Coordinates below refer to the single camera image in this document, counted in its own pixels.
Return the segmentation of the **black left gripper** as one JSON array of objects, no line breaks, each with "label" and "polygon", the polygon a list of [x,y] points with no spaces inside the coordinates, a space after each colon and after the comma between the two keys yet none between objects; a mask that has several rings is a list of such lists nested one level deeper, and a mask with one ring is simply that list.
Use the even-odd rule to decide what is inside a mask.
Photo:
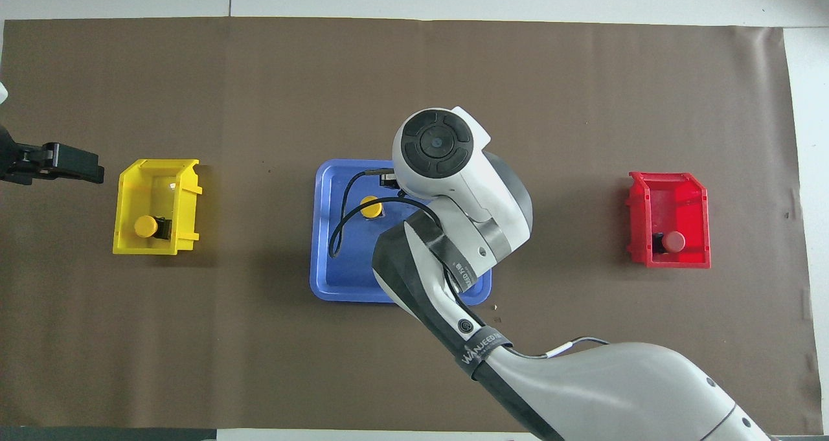
[{"label": "black left gripper", "polygon": [[31,185],[35,175],[41,170],[41,164],[44,179],[79,179],[103,184],[106,176],[106,170],[100,165],[100,157],[96,153],[57,142],[50,142],[44,146],[19,144],[2,126],[2,181]]}]

